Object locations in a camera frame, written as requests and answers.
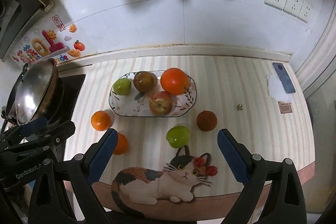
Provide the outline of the cherry tomato lower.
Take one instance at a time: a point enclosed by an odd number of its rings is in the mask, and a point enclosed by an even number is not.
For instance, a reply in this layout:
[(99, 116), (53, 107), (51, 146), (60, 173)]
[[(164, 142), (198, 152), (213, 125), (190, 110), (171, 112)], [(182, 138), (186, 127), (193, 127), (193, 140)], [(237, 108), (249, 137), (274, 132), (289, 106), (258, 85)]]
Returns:
[(209, 165), (206, 167), (206, 176), (207, 177), (213, 177), (216, 176), (218, 173), (218, 168), (213, 165)]

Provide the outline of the dark brownish orange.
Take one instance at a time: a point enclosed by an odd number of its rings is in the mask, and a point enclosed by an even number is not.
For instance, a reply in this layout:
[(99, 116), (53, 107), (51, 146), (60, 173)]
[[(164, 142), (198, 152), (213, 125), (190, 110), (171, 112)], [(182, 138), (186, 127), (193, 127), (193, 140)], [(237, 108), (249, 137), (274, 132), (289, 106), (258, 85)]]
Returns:
[(204, 110), (197, 115), (197, 126), (203, 132), (214, 130), (217, 124), (217, 116), (212, 111)]

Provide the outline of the small brown label card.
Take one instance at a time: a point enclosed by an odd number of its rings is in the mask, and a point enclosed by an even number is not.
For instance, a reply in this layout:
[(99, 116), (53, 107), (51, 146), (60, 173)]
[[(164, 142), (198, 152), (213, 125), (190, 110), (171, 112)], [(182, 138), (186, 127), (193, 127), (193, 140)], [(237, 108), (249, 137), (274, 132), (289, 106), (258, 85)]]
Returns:
[(293, 112), (291, 103), (285, 103), (279, 101), (278, 106), (281, 114), (289, 114)]

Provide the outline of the cherry tomato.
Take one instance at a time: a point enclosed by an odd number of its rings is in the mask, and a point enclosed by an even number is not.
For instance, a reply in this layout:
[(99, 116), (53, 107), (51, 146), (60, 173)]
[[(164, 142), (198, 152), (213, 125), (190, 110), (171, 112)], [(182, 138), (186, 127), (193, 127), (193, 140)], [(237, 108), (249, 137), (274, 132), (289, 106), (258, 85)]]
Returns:
[(197, 157), (194, 160), (194, 166), (196, 166), (197, 168), (202, 168), (206, 165), (206, 160), (203, 159), (202, 157)]
[(213, 177), (216, 176), (218, 173), (218, 168), (213, 165), (209, 165), (206, 167), (206, 176), (207, 177)]

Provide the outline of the red yellow apple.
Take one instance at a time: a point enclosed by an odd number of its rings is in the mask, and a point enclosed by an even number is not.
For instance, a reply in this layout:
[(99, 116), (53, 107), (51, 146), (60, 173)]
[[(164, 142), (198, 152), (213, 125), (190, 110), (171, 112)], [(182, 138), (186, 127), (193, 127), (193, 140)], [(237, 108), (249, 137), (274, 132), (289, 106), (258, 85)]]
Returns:
[(164, 91), (155, 93), (150, 97), (149, 108), (156, 116), (169, 114), (173, 109), (171, 94)]

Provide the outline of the colourful wall sticker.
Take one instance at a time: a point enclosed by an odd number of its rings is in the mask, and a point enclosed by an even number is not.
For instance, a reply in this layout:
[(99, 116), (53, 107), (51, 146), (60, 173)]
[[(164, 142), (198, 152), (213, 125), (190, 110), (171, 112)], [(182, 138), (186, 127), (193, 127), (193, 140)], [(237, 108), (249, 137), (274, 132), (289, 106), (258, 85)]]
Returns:
[(78, 59), (89, 53), (89, 46), (80, 38), (76, 24), (66, 26), (54, 15), (49, 28), (36, 24), (19, 40), (10, 57), (19, 66), (53, 58), (57, 64)]

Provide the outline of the cherry tomato upper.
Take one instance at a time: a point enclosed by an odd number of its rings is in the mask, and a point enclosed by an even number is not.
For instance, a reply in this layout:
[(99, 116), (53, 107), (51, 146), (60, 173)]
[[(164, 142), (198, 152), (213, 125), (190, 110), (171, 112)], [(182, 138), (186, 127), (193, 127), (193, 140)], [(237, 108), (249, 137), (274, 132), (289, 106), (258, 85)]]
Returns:
[(206, 165), (206, 160), (203, 159), (202, 157), (197, 157), (194, 160), (194, 166), (196, 166), (197, 168), (202, 168)]

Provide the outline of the large bright orange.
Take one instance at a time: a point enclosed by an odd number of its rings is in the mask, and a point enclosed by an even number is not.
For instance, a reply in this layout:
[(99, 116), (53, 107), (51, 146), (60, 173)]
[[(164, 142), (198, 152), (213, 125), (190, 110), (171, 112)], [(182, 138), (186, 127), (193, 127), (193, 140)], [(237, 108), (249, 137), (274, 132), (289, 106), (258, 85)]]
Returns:
[(182, 95), (190, 84), (187, 74), (179, 68), (165, 70), (161, 75), (160, 83), (164, 91), (174, 96)]

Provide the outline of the white crumpled tissue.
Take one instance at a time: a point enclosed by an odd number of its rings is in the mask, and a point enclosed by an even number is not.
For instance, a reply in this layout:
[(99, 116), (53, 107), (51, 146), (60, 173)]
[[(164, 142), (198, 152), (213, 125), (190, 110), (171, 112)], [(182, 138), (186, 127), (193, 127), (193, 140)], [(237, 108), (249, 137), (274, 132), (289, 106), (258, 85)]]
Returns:
[(267, 75), (268, 94), (277, 102), (292, 103), (294, 98), (291, 94), (287, 94), (277, 75)]

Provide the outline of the small green fruit stem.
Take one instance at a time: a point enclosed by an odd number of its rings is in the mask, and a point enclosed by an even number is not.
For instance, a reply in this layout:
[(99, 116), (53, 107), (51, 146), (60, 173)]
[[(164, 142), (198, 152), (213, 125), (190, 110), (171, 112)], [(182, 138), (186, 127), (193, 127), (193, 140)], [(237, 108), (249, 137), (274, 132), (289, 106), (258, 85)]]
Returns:
[(243, 105), (240, 103), (240, 104), (238, 104), (237, 105), (237, 111), (241, 111), (241, 110), (243, 110)]

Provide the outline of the green apple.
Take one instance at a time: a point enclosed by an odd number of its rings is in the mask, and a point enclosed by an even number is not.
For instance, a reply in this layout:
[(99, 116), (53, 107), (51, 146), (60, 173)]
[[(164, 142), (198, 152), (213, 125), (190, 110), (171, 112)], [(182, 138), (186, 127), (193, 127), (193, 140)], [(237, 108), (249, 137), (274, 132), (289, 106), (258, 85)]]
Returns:
[(113, 91), (120, 96), (127, 96), (131, 90), (131, 80), (127, 78), (118, 79), (113, 84)]
[(171, 147), (182, 148), (189, 142), (190, 135), (190, 130), (187, 127), (175, 126), (167, 132), (166, 140)]

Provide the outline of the white wall socket strip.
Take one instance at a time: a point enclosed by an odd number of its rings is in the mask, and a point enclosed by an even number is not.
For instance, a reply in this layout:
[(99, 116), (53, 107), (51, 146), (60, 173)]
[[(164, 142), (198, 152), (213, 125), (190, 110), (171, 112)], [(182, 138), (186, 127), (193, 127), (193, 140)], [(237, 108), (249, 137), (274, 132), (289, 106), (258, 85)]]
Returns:
[(314, 7), (306, 0), (264, 0), (268, 6), (284, 11), (299, 20), (308, 23)]

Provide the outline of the blue smartphone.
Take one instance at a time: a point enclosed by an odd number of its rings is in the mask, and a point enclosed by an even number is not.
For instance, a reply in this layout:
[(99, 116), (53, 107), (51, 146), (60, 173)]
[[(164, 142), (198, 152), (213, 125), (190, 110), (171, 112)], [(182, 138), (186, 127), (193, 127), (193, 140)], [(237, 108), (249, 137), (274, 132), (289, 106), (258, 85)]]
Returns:
[(286, 92), (286, 94), (293, 94), (296, 92), (295, 87), (291, 81), (291, 78), (288, 75), (284, 65), (282, 63), (272, 63), (273, 68), (275, 69), (280, 82)]

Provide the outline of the striped cat table mat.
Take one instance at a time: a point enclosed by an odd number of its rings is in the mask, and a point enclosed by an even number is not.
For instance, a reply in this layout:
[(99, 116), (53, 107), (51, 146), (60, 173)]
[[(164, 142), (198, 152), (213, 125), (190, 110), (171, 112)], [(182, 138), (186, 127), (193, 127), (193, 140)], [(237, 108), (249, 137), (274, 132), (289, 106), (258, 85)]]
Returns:
[[(238, 183), (218, 145), (218, 131), (226, 128), (251, 153), (270, 161), (290, 158), (302, 183), (309, 181), (315, 171), (314, 136), (303, 93), (290, 65), (285, 64), (296, 92), (291, 103), (292, 113), (281, 114), (278, 102), (268, 94), (267, 75), (274, 75), (271, 61), (223, 56), (161, 56), (113, 60), (79, 69), (86, 77), (72, 121), (76, 131), (66, 142), (64, 158), (72, 159), (85, 152), (102, 134), (91, 126), (91, 116), (98, 110), (109, 110), (109, 92), (122, 75), (137, 71), (182, 69), (194, 81), (197, 100), (183, 116), (173, 118), (141, 118), (116, 116), (113, 127), (127, 137), (129, 148), (120, 156), (113, 156), (100, 181), (93, 188), (103, 206), (116, 210), (111, 195), (111, 183), (120, 170), (141, 166), (160, 170), (175, 155), (166, 140), (166, 133), (174, 126), (190, 129), (188, 143), (192, 155), (211, 154), (211, 164), (218, 168), (211, 185), (194, 188), (190, 202), (173, 203), (159, 200), (157, 204), (135, 204), (136, 210), (148, 217), (173, 221), (208, 220), (225, 217), (235, 203), (242, 184)], [(238, 104), (243, 110), (237, 111)], [(197, 115), (212, 111), (218, 119), (209, 132), (197, 126)]]

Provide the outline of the small orange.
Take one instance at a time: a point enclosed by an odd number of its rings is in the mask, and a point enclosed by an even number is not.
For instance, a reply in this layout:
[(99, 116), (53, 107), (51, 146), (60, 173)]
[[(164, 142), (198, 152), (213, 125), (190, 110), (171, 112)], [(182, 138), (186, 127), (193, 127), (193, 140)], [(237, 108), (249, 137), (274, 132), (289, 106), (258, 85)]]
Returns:
[(117, 136), (118, 136), (118, 141), (117, 141), (116, 148), (113, 151), (113, 154), (118, 156), (118, 155), (125, 154), (127, 152), (129, 144), (124, 134), (118, 133)]
[(108, 113), (99, 110), (91, 116), (91, 125), (97, 131), (105, 131), (112, 125), (112, 120)]

